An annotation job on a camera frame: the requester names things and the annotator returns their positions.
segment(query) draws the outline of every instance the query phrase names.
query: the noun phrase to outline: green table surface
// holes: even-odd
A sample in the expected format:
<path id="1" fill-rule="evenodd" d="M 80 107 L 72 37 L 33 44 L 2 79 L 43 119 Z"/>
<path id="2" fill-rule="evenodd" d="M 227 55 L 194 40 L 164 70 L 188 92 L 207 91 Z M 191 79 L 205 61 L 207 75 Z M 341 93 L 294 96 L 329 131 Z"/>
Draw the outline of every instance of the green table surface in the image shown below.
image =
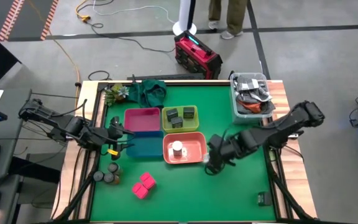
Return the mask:
<path id="1" fill-rule="evenodd" d="M 229 86 L 168 86 L 164 106 L 196 105 L 200 119 L 197 131 L 208 141 L 213 134 L 222 135 L 232 123 Z M 124 112 L 138 108 L 123 103 L 108 108 L 105 125 L 113 116 L 124 121 Z M 235 125 L 228 133 L 247 126 Z M 107 172 L 111 157 L 101 156 L 99 169 Z M 263 150 L 226 165 L 215 176 L 206 175 L 204 164 L 167 164 L 160 159 L 133 159 L 125 152 L 116 161 L 123 169 L 119 185 L 96 183 L 91 221 L 271 221 L 273 206 L 260 207 L 257 194 L 269 191 Z M 138 199 L 132 186 L 150 172 L 157 182 L 146 199 Z"/>

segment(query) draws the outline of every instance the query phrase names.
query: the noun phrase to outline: gray floor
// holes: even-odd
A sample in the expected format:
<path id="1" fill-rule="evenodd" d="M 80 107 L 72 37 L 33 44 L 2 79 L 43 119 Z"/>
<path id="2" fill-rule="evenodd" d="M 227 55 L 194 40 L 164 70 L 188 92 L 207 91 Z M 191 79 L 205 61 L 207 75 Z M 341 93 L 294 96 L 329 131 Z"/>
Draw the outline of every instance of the gray floor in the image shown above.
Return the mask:
<path id="1" fill-rule="evenodd" d="M 76 20 L 76 3 L 60 1 L 52 32 L 59 35 L 90 34 L 89 27 Z M 336 26 L 358 25 L 358 1 L 351 0 L 257 0 L 252 1 L 259 27 Z M 131 7 L 160 5 L 176 20 L 179 1 L 116 0 L 101 12 L 112 12 Z M 170 30 L 172 24 L 161 9 L 122 12 L 114 16 L 95 15 L 94 22 L 103 22 L 103 32 L 139 32 Z M 198 1 L 195 24 L 207 28 L 208 2 Z M 244 27 L 250 27 L 246 16 Z M 173 48 L 173 36 L 135 37 L 147 47 L 163 50 Z M 254 36 L 246 33 L 233 40 L 221 40 L 218 34 L 198 35 L 210 48 L 222 55 L 226 79 L 231 70 L 261 72 Z M 306 129 L 300 138 L 305 157 L 311 191 L 318 216 L 322 220 L 358 223 L 358 128 L 348 122 L 349 112 L 356 107 L 358 96 L 358 30 L 273 32 L 261 33 L 271 79 L 284 80 L 291 105 L 315 101 L 326 115 L 324 124 Z M 115 80 L 132 74 L 158 75 L 184 73 L 173 54 L 141 50 L 132 42 L 117 39 L 61 40 L 73 57 L 83 80 L 90 72 L 107 70 Z M 74 95 L 74 69 L 62 51 L 51 40 L 43 42 L 3 43 L 24 64 L 1 80 L 0 88 L 29 87 L 36 92 Z M 72 109 L 74 101 L 63 98 L 41 97 L 45 105 L 57 111 Z M 37 135 L 23 132 L 23 136 Z M 59 150 L 54 142 L 24 142 L 18 152 L 29 146 L 28 153 Z M 33 213 L 34 220 L 48 218 L 47 211 L 31 208 L 21 216 Z M 21 223 L 30 223 L 26 217 Z"/>

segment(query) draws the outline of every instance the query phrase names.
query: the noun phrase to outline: white cable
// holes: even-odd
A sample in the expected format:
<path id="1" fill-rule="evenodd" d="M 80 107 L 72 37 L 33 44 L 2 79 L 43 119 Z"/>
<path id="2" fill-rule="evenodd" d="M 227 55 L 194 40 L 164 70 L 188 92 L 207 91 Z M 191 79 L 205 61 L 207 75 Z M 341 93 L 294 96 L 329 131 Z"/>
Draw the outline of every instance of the white cable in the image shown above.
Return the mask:
<path id="1" fill-rule="evenodd" d="M 170 21 L 171 23 L 176 23 L 175 21 L 172 21 L 171 19 L 169 19 L 169 12 L 167 9 L 165 9 L 164 7 L 161 7 L 161 6 L 143 6 L 143 7 L 139 7 L 139 8 L 135 8 L 135 9 L 123 9 L 123 10 L 120 10 L 120 11 L 116 11 L 116 12 L 112 12 L 112 13 L 100 13 L 98 12 L 95 8 L 94 8 L 94 5 L 96 3 L 96 0 L 93 0 L 93 11 L 97 14 L 99 14 L 100 16 L 112 16 L 114 14 L 117 14 L 118 12 L 126 12 L 126 11 L 135 11 L 135 10 L 139 10 L 139 9 L 145 9 L 145 8 L 150 8 L 150 7 L 157 7 L 157 8 L 160 8 L 162 10 L 164 10 L 166 13 L 167 13 L 167 19 L 168 21 Z"/>

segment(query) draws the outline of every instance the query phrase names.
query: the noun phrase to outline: floor tape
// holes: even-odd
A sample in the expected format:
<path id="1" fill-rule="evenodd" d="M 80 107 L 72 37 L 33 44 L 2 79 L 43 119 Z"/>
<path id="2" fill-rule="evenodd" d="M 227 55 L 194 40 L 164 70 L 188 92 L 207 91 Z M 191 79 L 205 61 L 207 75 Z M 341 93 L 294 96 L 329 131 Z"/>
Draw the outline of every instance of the floor tape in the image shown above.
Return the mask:
<path id="1" fill-rule="evenodd" d="M 41 40 L 45 40 L 45 38 L 48 35 L 48 30 L 49 30 L 50 24 L 52 23 L 53 15 L 55 14 L 58 2 L 59 2 L 59 0 L 53 0 L 53 2 L 52 2 L 48 17 L 45 21 L 44 29 L 42 30 L 42 33 L 41 33 Z"/>
<path id="2" fill-rule="evenodd" d="M 22 9 L 24 0 L 14 0 L 0 31 L 0 41 L 7 40 Z"/>

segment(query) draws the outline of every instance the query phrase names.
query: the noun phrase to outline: person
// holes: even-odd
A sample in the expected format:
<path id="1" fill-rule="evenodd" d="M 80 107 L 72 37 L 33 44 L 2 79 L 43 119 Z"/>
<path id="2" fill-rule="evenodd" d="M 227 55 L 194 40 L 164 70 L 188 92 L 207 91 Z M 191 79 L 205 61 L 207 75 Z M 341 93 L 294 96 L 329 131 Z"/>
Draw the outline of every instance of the person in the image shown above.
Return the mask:
<path id="1" fill-rule="evenodd" d="M 210 29 L 217 29 L 221 19 L 222 5 L 221 0 L 210 0 L 209 2 L 209 22 Z M 248 0 L 229 0 L 227 8 L 227 30 L 221 33 L 225 40 L 232 39 L 242 34 L 242 22 L 246 14 Z"/>

